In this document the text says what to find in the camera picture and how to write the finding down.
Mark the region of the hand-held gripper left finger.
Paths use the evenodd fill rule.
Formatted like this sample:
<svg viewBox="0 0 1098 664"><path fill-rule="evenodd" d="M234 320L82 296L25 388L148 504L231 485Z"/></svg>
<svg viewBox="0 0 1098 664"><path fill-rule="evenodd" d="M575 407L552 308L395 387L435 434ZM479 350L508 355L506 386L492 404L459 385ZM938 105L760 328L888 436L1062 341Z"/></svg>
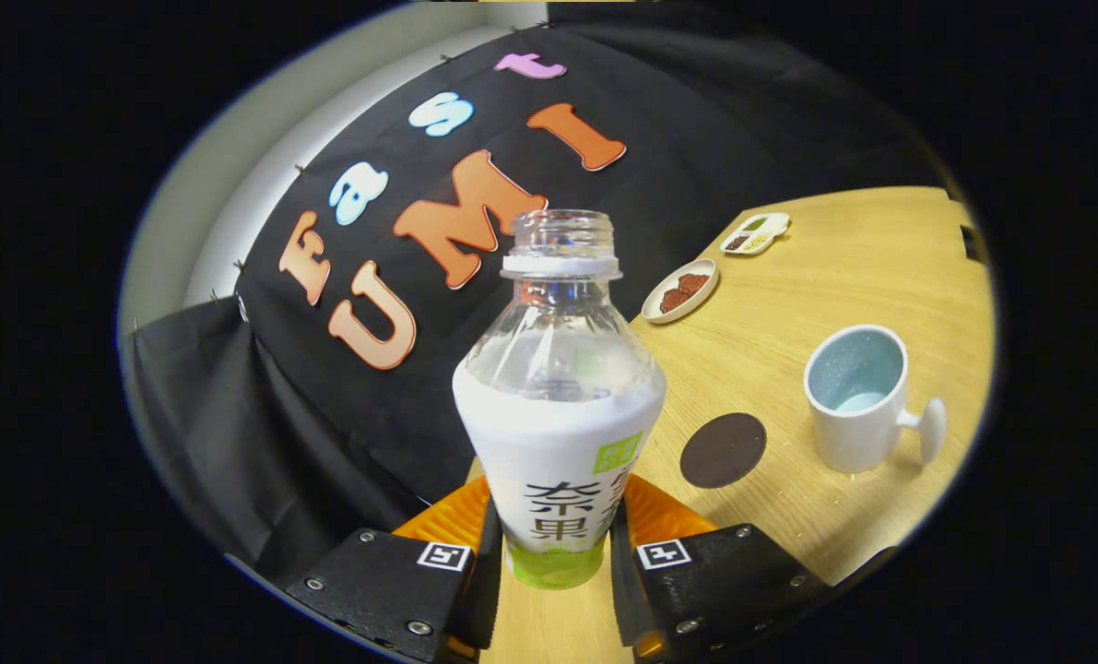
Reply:
<svg viewBox="0 0 1098 664"><path fill-rule="evenodd" d="M502 526L478 476L394 532L356 530L285 594L400 663L477 663L492 646L501 579Z"/></svg>

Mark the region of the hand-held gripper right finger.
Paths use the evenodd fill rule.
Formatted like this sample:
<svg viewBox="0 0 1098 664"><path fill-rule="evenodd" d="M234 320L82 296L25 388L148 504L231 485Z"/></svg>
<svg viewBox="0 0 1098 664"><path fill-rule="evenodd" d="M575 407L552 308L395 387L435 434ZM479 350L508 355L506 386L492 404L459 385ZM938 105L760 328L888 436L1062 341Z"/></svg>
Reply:
<svg viewBox="0 0 1098 664"><path fill-rule="evenodd" d="M637 475L613 517L610 579L637 661L741 661L831 595L759 526L719 527Z"/></svg>

